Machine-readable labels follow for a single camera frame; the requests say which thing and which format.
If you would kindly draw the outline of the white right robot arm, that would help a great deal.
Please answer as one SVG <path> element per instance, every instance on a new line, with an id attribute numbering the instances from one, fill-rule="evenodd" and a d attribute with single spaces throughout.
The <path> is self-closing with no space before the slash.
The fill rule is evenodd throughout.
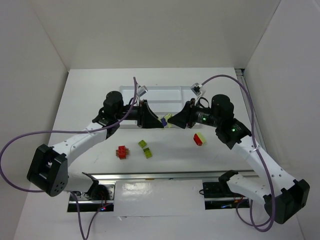
<path id="1" fill-rule="evenodd" d="M 221 175 L 219 182 L 228 191 L 263 205 L 276 223 L 284 224 L 306 205 L 310 185 L 286 172 L 261 148 L 251 131 L 234 117 L 234 105 L 228 96 L 213 96 L 211 107 L 207 108 L 200 107 L 195 99 L 191 99 L 168 122 L 182 129 L 192 128 L 195 124 L 214 127 L 218 139 L 245 159 L 267 184 L 251 181 L 235 170 Z"/>

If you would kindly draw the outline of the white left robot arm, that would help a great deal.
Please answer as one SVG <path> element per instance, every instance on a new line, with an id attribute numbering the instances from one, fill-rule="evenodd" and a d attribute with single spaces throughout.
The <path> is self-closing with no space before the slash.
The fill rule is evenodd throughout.
<path id="1" fill-rule="evenodd" d="M 121 119 L 136 121 L 142 129 L 163 127 L 158 116 L 150 110 L 147 100 L 125 105 L 122 94 L 111 91 L 84 133 L 53 146 L 42 144 L 36 149 L 27 179 L 51 197 L 63 191 L 81 192 L 90 198 L 95 197 L 105 187 L 91 174 L 72 173 L 68 168 L 86 151 L 110 138 L 120 127 L 118 121 Z"/>

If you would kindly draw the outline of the orange lego plate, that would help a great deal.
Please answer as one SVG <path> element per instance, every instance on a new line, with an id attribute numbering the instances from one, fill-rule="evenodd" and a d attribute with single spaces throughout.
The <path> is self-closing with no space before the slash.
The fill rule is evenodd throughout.
<path id="1" fill-rule="evenodd" d="M 125 146 L 119 146 L 116 150 L 116 156 L 120 159 L 125 159 L 130 154 L 130 150 Z"/>

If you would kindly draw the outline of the purple lego brick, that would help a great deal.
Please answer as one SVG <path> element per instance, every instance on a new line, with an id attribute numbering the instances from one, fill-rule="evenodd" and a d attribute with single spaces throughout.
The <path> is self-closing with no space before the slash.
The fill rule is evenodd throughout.
<path id="1" fill-rule="evenodd" d="M 168 124 L 165 118 L 161 119 L 161 123 L 164 127 Z"/>

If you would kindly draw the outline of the red lego brick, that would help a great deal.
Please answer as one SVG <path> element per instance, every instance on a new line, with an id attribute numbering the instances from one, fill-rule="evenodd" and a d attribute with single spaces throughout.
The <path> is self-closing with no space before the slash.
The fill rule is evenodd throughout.
<path id="1" fill-rule="evenodd" d="M 119 159 L 126 159 L 127 148 L 124 145 L 118 147 L 117 156 L 119 157 Z"/>

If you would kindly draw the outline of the aluminium front rail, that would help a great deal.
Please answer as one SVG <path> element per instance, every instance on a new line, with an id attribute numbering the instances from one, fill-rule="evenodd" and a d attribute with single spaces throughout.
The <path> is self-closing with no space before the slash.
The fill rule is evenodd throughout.
<path id="1" fill-rule="evenodd" d="M 144 172 L 144 173 L 91 173 L 97 180 L 174 180 L 174 179 L 213 179 L 226 171 L 185 171 L 185 172 Z"/>

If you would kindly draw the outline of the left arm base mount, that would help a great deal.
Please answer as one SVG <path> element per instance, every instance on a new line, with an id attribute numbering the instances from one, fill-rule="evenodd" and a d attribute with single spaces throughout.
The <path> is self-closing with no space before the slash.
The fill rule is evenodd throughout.
<path id="1" fill-rule="evenodd" d="M 67 212 L 77 212 L 76 200 L 78 201 L 79 211 L 81 213 L 93 213 L 98 209 L 100 212 L 113 212 L 116 185 L 114 183 L 107 183 L 103 186 L 104 188 L 99 190 L 93 197 L 80 191 L 75 191 L 75 196 L 70 193 Z"/>

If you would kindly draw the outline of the yellow-green square lego brick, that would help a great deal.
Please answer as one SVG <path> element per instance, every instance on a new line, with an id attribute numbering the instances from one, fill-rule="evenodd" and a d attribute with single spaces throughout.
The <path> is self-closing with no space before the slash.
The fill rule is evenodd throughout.
<path id="1" fill-rule="evenodd" d="M 143 149 L 145 148 L 148 144 L 144 141 L 144 140 L 141 140 L 138 142 L 138 145 Z"/>

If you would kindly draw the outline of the pale yellow lego brick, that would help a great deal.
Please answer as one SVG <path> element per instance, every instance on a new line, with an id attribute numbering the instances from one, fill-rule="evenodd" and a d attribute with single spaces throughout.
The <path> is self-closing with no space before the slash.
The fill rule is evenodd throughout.
<path id="1" fill-rule="evenodd" d="M 163 116 L 163 118 L 166 120 L 167 125 L 165 127 L 167 128 L 171 128 L 172 124 L 169 123 L 169 119 L 172 117 L 173 115 L 171 113 L 167 113 L 166 115 Z"/>

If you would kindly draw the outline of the yellow-green long lego brick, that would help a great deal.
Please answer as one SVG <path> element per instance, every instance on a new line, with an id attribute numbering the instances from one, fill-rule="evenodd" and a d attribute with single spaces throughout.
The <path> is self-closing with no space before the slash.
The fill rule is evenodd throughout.
<path id="1" fill-rule="evenodd" d="M 144 155 L 145 155 L 145 157 L 147 159 L 149 159 L 149 158 L 151 158 L 153 156 L 153 154 L 152 154 L 152 152 L 151 152 L 149 147 L 144 148 L 143 149 L 143 153 L 144 153 Z"/>

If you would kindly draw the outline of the white divided sorting tray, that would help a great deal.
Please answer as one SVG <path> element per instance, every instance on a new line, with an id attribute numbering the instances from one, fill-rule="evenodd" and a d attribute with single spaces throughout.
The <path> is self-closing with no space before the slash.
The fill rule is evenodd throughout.
<path id="1" fill-rule="evenodd" d="M 189 86 L 147 86 L 147 93 L 140 99 L 147 100 L 149 108 L 159 117 L 162 118 L 166 114 L 175 115 L 180 112 L 186 101 L 196 98 Z M 125 104 L 134 95 L 133 86 L 120 86 L 119 91 L 122 94 Z M 137 122 L 132 120 L 124 120 L 120 124 L 122 129 L 137 129 Z"/>

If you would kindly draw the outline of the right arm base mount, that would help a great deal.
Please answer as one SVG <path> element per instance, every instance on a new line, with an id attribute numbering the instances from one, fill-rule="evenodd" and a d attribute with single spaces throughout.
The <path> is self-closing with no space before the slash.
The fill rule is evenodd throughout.
<path id="1" fill-rule="evenodd" d="M 241 194 L 224 191 L 219 182 L 203 182 L 199 194 L 204 197 L 206 210 L 235 209 L 240 203 L 239 208 L 249 208 L 249 200 Z"/>

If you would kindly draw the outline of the red and yellow lego block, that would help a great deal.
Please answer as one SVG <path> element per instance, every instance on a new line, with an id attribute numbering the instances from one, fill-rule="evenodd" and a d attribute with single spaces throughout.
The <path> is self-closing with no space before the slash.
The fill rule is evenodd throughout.
<path id="1" fill-rule="evenodd" d="M 201 132 L 195 133 L 193 136 L 193 140 L 197 146 L 202 146 L 206 143 L 206 139 Z"/>

